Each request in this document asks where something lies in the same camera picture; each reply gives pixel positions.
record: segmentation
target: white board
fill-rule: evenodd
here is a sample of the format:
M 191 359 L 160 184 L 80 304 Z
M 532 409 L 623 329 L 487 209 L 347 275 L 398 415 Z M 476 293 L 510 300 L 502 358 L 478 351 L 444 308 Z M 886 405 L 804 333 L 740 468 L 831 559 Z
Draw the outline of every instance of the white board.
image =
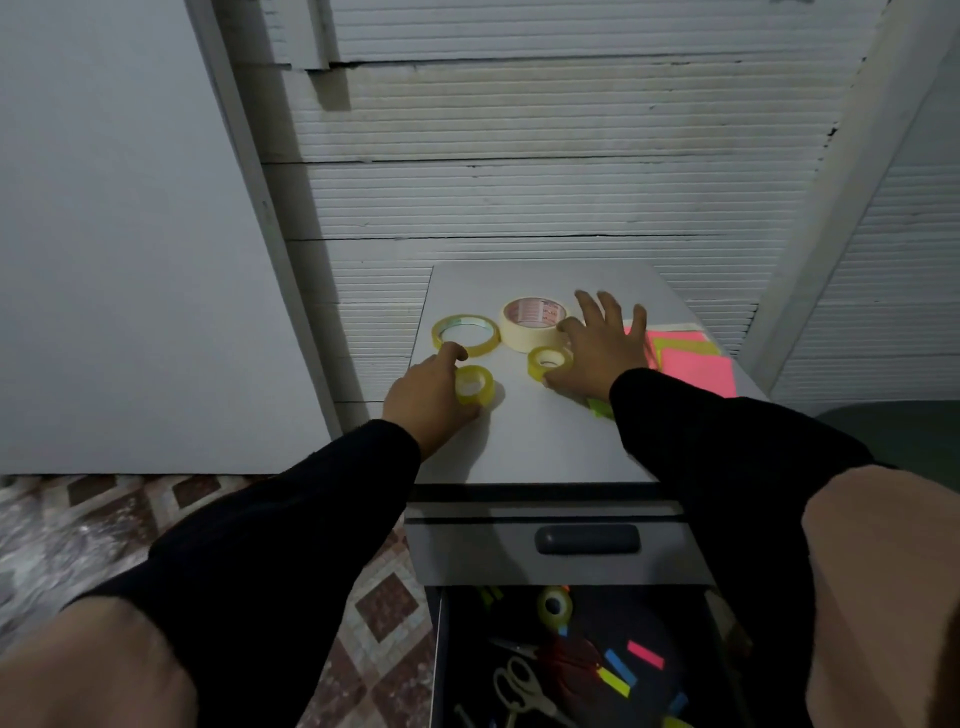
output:
M 275 473 L 328 442 L 183 3 L 8 0 L 0 65 L 0 473 Z

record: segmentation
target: tape label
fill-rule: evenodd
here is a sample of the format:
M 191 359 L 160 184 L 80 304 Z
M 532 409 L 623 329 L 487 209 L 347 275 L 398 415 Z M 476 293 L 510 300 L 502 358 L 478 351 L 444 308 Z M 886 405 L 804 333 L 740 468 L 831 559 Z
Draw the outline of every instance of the tape label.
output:
M 503 309 L 509 321 L 527 328 L 550 328 L 566 318 L 566 309 L 549 299 L 517 299 Z

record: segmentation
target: drawer handle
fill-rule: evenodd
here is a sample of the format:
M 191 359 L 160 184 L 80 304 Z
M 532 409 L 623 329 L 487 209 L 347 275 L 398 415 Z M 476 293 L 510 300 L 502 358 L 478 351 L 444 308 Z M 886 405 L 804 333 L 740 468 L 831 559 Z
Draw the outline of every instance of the drawer handle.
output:
M 640 532 L 631 523 L 546 525 L 537 529 L 534 543 L 549 556 L 639 553 Z

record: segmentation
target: masking tape roll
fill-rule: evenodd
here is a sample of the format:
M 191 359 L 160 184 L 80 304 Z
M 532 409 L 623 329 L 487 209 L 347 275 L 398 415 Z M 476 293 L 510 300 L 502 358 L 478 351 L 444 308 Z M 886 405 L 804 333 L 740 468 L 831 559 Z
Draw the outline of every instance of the masking tape roll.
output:
M 454 388 L 460 404 L 476 404 L 486 407 L 493 401 L 493 375 L 483 367 L 470 364 L 458 367 L 454 376 Z
M 538 296 L 514 299 L 500 310 L 500 340 L 520 353 L 538 347 L 562 349 L 565 338 L 557 324 L 567 311 L 562 303 Z
M 560 629 L 573 616 L 573 600 L 563 587 L 546 587 L 537 597 L 537 615 L 550 629 Z
M 565 349 L 537 347 L 527 354 L 527 374 L 536 381 L 543 381 L 543 375 L 554 369 L 567 367 L 573 363 L 573 356 Z
M 496 345 L 500 343 L 500 329 L 497 328 L 497 325 L 493 321 L 486 316 L 477 316 L 472 313 L 458 313 L 456 316 L 447 316 L 433 325 L 433 328 L 430 330 L 433 336 L 433 345 L 439 349 L 444 345 L 444 331 L 448 328 L 462 326 L 485 328 L 490 332 L 490 338 L 482 344 L 464 347 L 464 349 L 467 350 L 467 356 L 483 356 L 485 353 L 490 353 L 496 349 Z

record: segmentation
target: tape roll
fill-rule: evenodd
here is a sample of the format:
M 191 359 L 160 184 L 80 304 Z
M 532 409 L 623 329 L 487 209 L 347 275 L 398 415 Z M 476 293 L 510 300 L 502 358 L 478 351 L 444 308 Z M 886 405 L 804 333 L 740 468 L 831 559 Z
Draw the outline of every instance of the tape roll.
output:
M 483 367 L 475 364 L 458 367 L 453 386 L 460 404 L 480 404 L 486 407 L 493 401 L 493 375 Z
M 550 629 L 560 629 L 573 617 L 573 600 L 563 587 L 546 587 L 537 598 L 537 615 Z
M 538 347 L 562 349 L 565 338 L 557 324 L 568 310 L 562 303 L 537 296 L 510 301 L 500 310 L 500 340 L 520 353 Z
M 527 374 L 536 381 L 543 381 L 543 375 L 553 369 L 567 367 L 573 363 L 573 356 L 566 349 L 537 347 L 527 354 Z
M 447 316 L 433 325 L 433 328 L 430 330 L 433 336 L 433 345 L 439 349 L 444 345 L 444 331 L 448 328 L 462 326 L 485 328 L 490 332 L 490 338 L 482 344 L 477 344 L 472 347 L 464 346 L 464 349 L 467 350 L 467 356 L 483 356 L 485 353 L 490 353 L 496 349 L 496 345 L 500 343 L 500 329 L 493 321 L 486 316 L 477 316 L 472 313 L 458 313 L 456 316 Z

